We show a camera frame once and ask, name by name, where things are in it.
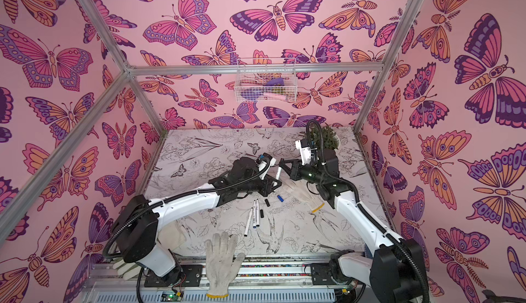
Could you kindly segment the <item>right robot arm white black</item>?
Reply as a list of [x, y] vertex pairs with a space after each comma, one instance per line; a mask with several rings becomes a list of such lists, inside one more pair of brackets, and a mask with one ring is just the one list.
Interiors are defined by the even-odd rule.
[[372, 253], [371, 259], [356, 253], [339, 256], [343, 276], [370, 287], [380, 302], [430, 302], [423, 248], [374, 215], [360, 200], [357, 187], [340, 176], [338, 166], [337, 156], [308, 148], [301, 159], [279, 162], [291, 180], [315, 184], [322, 199], [350, 223]]

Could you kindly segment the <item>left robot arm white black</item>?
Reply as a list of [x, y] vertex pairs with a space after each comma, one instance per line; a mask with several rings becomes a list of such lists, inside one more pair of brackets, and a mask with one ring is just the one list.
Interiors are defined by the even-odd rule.
[[160, 278], [177, 275], [179, 263], [161, 244], [161, 230], [187, 215], [244, 199], [252, 193], [267, 197], [282, 184], [268, 174], [275, 163], [276, 159], [266, 153], [257, 159], [241, 157], [230, 171], [189, 192], [151, 200], [143, 195], [134, 197], [111, 230], [103, 250], [104, 259], [122, 258]]

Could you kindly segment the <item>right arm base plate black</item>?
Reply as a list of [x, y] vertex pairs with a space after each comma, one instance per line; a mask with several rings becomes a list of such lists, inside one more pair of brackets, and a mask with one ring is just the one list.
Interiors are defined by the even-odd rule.
[[331, 267], [328, 263], [313, 263], [310, 264], [311, 281], [313, 285], [341, 285], [333, 277]]

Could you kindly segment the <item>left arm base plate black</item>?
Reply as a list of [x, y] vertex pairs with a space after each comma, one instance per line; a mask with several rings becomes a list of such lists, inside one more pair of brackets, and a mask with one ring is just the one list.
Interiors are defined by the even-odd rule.
[[173, 287], [175, 285], [182, 287], [198, 287], [202, 279], [204, 266], [182, 265], [176, 266], [163, 277], [157, 276], [153, 271], [148, 271], [145, 276], [145, 287]]

